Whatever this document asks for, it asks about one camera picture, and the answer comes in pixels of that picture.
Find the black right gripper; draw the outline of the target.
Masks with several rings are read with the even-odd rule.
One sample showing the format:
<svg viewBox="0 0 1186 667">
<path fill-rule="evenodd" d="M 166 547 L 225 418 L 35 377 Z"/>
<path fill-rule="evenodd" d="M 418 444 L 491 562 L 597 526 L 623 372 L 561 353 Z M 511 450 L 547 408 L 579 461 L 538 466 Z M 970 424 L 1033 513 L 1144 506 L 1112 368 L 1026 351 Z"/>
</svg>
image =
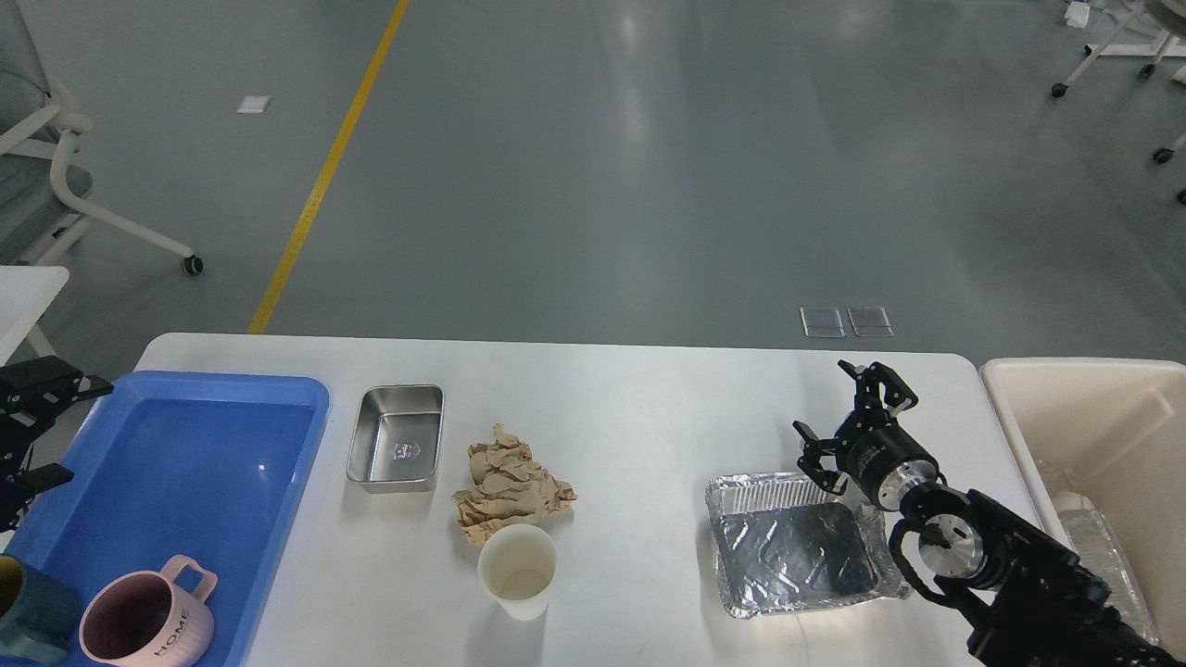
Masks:
<svg viewBox="0 0 1186 667">
<path fill-rule="evenodd" d="M 854 409 L 833 438 L 821 439 L 808 423 L 795 421 L 801 436 L 797 466 L 814 485 L 842 497 L 848 474 L 878 510 L 899 512 L 906 494 L 940 479 L 940 465 L 897 423 L 904 409 L 919 402 L 916 392 L 893 368 L 878 360 L 859 366 L 840 358 L 839 367 L 855 382 Z M 839 470 L 825 469 L 822 459 L 836 457 Z"/>
</svg>

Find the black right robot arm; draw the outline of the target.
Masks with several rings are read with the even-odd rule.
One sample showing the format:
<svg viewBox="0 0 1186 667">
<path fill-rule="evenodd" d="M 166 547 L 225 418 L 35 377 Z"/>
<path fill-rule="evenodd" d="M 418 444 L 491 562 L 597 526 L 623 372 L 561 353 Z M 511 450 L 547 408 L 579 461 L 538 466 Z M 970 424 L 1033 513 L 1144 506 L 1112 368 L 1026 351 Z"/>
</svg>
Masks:
<svg viewBox="0 0 1186 667">
<path fill-rule="evenodd" d="M 890 366 L 839 360 L 854 406 L 830 438 L 796 421 L 801 472 L 821 490 L 856 485 L 897 515 L 890 555 L 923 599 L 971 628 L 967 652 L 986 666 L 1175 666 L 1109 604 L 1110 587 L 1079 554 L 976 489 L 948 485 L 940 464 L 901 427 L 918 398 Z"/>
</svg>

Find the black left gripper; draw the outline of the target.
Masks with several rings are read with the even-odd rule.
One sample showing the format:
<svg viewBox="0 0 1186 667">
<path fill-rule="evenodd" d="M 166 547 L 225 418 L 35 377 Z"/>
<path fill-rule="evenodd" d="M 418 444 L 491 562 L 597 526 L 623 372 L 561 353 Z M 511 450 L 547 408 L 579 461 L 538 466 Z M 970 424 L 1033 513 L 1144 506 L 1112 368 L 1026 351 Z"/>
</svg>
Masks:
<svg viewBox="0 0 1186 667">
<path fill-rule="evenodd" d="M 1 368 L 1 529 L 14 531 L 39 494 L 64 485 L 75 474 L 50 463 L 27 470 L 37 438 L 31 415 L 60 415 L 69 407 L 110 396 L 106 379 L 85 375 L 64 358 L 28 358 Z"/>
</svg>

